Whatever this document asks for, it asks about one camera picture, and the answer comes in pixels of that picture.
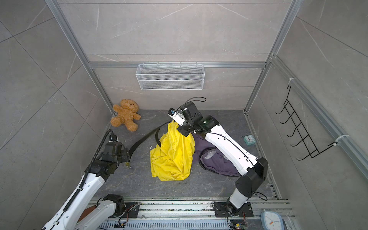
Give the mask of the purple trousers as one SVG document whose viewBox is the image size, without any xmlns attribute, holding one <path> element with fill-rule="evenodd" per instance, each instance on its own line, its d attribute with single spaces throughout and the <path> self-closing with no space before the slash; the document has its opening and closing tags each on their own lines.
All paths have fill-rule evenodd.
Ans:
<svg viewBox="0 0 368 230">
<path fill-rule="evenodd" d="M 198 163 L 201 168 L 219 175 L 229 177 L 241 176 L 231 161 L 212 143 L 197 134 L 193 134 L 195 152 L 193 163 Z"/>
</svg>

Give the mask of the yellow trousers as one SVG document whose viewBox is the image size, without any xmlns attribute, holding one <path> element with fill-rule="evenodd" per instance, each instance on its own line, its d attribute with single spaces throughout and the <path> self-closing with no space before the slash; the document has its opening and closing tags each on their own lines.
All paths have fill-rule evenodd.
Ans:
<svg viewBox="0 0 368 230">
<path fill-rule="evenodd" d="M 152 177 L 160 181 L 183 181 L 190 176 L 195 152 L 195 140 L 192 134 L 182 135 L 179 124 L 168 124 L 167 133 L 160 138 L 160 145 L 150 151 Z"/>
</svg>

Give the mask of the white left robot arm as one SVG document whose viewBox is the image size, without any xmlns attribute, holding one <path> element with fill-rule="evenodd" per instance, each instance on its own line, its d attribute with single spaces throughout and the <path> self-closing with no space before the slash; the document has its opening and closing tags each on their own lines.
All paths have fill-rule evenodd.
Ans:
<svg viewBox="0 0 368 230">
<path fill-rule="evenodd" d="M 127 159 L 127 149 L 113 130 L 107 130 L 78 186 L 42 229 L 96 230 L 109 217 L 125 215 L 124 198 L 114 194 L 103 197 L 92 211 L 86 209 L 95 193 Z"/>
</svg>

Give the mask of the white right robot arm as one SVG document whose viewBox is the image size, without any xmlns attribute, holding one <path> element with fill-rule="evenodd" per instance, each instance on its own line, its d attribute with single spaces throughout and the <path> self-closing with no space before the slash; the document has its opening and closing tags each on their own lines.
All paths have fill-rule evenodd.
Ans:
<svg viewBox="0 0 368 230">
<path fill-rule="evenodd" d="M 168 115 L 178 123 L 177 130 L 184 136 L 202 135 L 205 140 L 218 148 L 235 166 L 240 178 L 235 182 L 235 190 L 226 202 L 215 202 L 216 217 L 242 216 L 253 217 L 249 198 L 256 194 L 267 176 L 268 161 L 257 158 L 239 145 L 222 125 L 212 116 L 203 117 L 191 101 L 178 109 L 171 108 Z"/>
</svg>

